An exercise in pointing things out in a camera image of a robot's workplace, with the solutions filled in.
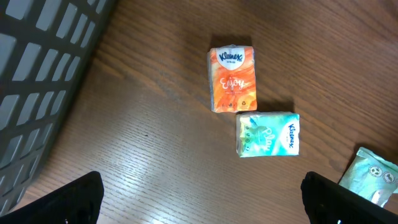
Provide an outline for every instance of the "brown wood grain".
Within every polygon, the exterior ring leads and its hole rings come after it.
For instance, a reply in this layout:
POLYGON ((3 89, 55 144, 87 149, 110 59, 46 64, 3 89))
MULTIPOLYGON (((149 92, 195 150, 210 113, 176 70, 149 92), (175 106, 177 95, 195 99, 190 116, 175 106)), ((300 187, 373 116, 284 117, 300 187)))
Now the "brown wood grain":
POLYGON ((98 223, 309 223, 308 171, 337 182, 359 146, 398 163, 397 89, 397 1, 120 0, 24 202, 97 170, 98 223), (210 111, 206 53, 240 42, 259 109, 301 115, 299 156, 238 158, 210 111))

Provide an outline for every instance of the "plastic wrapper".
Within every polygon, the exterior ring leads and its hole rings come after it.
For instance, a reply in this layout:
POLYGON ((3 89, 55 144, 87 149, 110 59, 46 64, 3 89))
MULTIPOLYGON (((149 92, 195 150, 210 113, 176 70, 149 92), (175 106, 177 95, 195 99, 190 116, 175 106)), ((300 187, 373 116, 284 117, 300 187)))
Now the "plastic wrapper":
POLYGON ((395 164, 361 147, 339 184, 383 207, 397 190, 397 177, 395 164))
POLYGON ((211 110, 220 112, 257 109, 254 50, 229 45, 208 53, 211 110))
POLYGON ((236 116, 239 157, 299 154, 300 115, 247 112, 236 116))

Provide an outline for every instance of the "brown object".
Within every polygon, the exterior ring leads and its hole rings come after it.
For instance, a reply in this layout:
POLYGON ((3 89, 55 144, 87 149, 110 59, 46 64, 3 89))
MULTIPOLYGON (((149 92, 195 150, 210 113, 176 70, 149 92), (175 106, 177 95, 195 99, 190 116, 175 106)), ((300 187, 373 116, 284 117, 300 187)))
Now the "brown object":
POLYGON ((397 1, 120 0, 22 203, 97 170, 98 223, 308 223, 305 174, 339 181, 359 146, 398 161, 397 1), (260 111, 300 114, 299 156, 236 154, 206 65, 227 44, 256 51, 260 111))

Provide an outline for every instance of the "light green tissue packet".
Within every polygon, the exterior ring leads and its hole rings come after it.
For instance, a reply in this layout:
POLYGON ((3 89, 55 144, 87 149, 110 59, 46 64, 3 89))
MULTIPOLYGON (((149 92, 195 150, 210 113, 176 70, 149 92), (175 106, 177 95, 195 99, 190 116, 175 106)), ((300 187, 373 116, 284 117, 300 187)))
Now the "light green tissue packet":
POLYGON ((300 115, 289 112, 247 112, 236 115, 239 157, 299 154, 300 115))
POLYGON ((397 177, 395 164, 361 147, 339 185, 383 207, 397 190, 397 177))

